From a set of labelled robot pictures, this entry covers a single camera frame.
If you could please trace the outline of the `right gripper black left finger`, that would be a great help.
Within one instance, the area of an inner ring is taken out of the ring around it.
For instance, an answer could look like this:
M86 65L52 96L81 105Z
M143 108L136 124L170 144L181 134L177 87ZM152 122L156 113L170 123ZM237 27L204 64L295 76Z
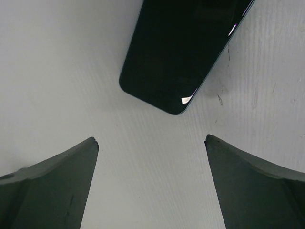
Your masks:
M0 178L2 229L79 229L98 158L90 137Z

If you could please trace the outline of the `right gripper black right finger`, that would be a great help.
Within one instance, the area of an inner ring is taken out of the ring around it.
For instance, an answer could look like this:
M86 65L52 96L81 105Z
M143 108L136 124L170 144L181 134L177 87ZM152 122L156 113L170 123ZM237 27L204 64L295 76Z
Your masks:
M205 147L228 229L303 229L305 175L207 135Z

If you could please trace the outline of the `black smartphone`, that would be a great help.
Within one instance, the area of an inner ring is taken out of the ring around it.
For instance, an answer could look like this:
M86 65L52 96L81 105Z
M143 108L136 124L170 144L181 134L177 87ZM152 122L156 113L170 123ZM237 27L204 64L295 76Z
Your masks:
M251 0L145 0L120 87L169 114L183 113L252 5Z

